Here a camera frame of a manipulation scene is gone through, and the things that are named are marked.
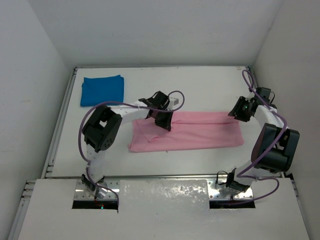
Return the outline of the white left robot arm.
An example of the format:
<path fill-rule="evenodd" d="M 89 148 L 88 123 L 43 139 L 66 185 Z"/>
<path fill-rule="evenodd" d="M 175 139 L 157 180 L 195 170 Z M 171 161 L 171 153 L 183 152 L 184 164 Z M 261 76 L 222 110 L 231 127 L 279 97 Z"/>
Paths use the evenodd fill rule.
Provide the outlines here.
<path fill-rule="evenodd" d="M 157 91 L 150 98 L 140 98 L 134 103 L 107 101 L 92 107 L 83 117 L 78 132 L 78 149 L 86 162 L 81 180 L 95 192 L 103 180 L 101 166 L 105 151 L 115 142 L 121 125 L 152 118 L 154 124 L 166 131 L 171 130 L 174 106 L 179 100 Z"/>

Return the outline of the pink t shirt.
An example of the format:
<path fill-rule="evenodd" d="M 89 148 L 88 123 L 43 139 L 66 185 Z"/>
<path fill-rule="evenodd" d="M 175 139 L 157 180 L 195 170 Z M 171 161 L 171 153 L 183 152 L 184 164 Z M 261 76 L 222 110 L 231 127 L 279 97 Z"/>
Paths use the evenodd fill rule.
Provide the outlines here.
<path fill-rule="evenodd" d="M 234 148 L 245 143 L 239 121 L 223 111 L 176 111 L 170 131 L 150 118 L 135 120 L 132 127 L 128 145 L 132 153 Z"/>

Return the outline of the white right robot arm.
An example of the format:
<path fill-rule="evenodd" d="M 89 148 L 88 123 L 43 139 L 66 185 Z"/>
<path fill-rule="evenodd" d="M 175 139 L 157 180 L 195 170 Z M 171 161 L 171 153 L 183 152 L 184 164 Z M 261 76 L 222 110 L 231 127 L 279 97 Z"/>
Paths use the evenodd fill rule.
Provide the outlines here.
<path fill-rule="evenodd" d="M 267 173 L 287 172 L 296 152 L 300 133 L 288 128 L 287 121 L 273 106 L 265 106 L 257 97 L 241 96 L 228 116 L 242 122 L 254 117 L 261 132 L 252 149 L 250 160 L 228 173 L 225 187 L 245 192 L 253 181 L 267 178 Z"/>

